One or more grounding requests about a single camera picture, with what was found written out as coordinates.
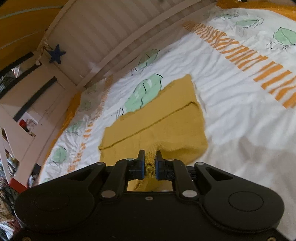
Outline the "mustard yellow knit sweater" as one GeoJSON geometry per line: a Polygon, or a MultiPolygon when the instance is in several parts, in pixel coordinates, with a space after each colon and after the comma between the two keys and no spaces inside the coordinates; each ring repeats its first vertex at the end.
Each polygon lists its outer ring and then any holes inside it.
{"type": "Polygon", "coordinates": [[[98,148],[100,160],[108,166],[145,151],[144,179],[129,181],[129,191],[170,190],[169,181],[156,180],[157,151],[164,159],[189,165],[208,148],[203,111],[191,75],[172,81],[143,108],[118,118],[105,129],[98,148]]]}

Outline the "orange bed sheet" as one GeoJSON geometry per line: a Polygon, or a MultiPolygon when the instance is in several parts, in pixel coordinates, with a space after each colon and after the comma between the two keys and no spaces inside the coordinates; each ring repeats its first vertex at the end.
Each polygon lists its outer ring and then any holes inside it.
{"type": "Polygon", "coordinates": [[[66,110],[63,124],[54,135],[48,149],[43,166],[38,176],[38,184],[66,175],[76,170],[77,163],[81,160],[81,144],[83,132],[86,127],[86,117],[81,103],[82,92],[76,93],[66,110]]]}

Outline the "cream shelf unit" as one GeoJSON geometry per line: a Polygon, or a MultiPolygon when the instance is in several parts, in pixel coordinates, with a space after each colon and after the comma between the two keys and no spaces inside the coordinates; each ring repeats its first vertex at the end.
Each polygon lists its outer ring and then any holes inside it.
{"type": "Polygon", "coordinates": [[[1,162],[8,183],[27,186],[41,166],[76,85],[47,57],[1,98],[1,162]]]}

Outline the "white leaf-print duvet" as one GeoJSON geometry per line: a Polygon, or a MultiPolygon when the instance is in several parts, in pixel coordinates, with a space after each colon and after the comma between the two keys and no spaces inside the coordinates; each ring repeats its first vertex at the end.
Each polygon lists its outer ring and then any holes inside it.
{"type": "Polygon", "coordinates": [[[295,12],[214,7],[81,94],[86,127],[76,170],[100,160],[104,131],[191,75],[204,117],[204,162],[275,191],[278,231],[295,240],[295,12]]]}

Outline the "dark blue star decoration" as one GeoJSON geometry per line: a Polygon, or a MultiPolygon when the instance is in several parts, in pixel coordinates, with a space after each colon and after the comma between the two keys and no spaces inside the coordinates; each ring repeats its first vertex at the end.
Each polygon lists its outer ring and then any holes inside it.
{"type": "Polygon", "coordinates": [[[60,45],[57,44],[54,50],[48,50],[50,54],[50,61],[49,63],[56,62],[57,64],[61,64],[61,57],[66,54],[66,51],[60,50],[60,45]]]}

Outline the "cream wooden headboard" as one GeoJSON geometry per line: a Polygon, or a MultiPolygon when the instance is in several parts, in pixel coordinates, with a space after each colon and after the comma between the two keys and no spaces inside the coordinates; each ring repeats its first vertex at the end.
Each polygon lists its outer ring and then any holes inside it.
{"type": "Polygon", "coordinates": [[[44,43],[65,55],[58,64],[77,87],[123,68],[151,42],[214,1],[69,1],[44,43]]]}

